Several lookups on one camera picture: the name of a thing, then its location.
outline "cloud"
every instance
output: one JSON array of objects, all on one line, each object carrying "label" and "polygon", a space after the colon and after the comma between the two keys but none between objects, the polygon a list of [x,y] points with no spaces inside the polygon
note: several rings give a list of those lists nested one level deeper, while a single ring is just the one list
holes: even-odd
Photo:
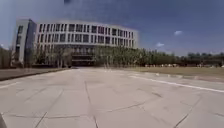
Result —
[{"label": "cloud", "polygon": [[163,47],[165,44],[162,44],[162,43],[160,43],[160,42],[158,42],[157,44],[156,44],[156,47]]},{"label": "cloud", "polygon": [[179,36],[179,35],[182,35],[183,34],[183,31],[176,31],[174,32],[174,36]]}]

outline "blue sky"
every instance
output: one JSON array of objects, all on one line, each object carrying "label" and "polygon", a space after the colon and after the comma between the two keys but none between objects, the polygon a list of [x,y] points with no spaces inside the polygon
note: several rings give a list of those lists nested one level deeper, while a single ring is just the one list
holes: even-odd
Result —
[{"label": "blue sky", "polygon": [[224,51],[223,0],[0,0],[0,44],[11,45],[16,19],[71,19],[137,29],[140,47],[185,55]]}]

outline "tall building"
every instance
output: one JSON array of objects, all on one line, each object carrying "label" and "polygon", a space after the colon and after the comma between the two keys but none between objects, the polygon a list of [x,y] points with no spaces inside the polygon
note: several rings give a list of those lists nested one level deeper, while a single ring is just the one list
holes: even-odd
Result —
[{"label": "tall building", "polygon": [[[26,29],[26,26],[29,26],[27,21],[31,20],[17,21],[14,39],[16,46],[17,44],[28,46],[32,44],[37,52],[44,53],[50,53],[58,47],[69,47],[75,53],[73,57],[74,63],[92,61],[91,56],[94,54],[96,46],[138,47],[138,32],[121,26],[85,21],[32,22],[35,32],[32,29],[32,31],[21,34],[20,26],[24,26],[23,28]],[[30,39],[26,42],[19,39],[20,35],[28,38],[31,36],[32,41]],[[20,51],[19,58],[21,59],[19,60],[24,62],[24,45],[20,46]]]},{"label": "tall building", "polygon": [[16,21],[12,42],[12,62],[26,64],[30,59],[30,50],[35,39],[36,23],[30,19]]}]

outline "lawn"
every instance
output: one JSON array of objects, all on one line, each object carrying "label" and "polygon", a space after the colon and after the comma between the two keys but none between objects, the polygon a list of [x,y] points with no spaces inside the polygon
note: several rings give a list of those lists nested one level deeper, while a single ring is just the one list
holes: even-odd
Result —
[{"label": "lawn", "polygon": [[210,76],[224,78],[224,68],[199,68],[199,67],[137,67],[126,70],[152,72],[162,74],[175,74],[185,76]]},{"label": "lawn", "polygon": [[64,69],[3,69],[0,70],[0,81],[61,70]]}]

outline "pavement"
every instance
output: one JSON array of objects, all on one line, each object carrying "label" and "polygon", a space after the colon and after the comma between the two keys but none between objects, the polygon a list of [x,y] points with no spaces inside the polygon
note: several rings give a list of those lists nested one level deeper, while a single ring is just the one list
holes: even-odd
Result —
[{"label": "pavement", "polygon": [[7,128],[223,128],[224,83],[80,68],[0,82]]}]

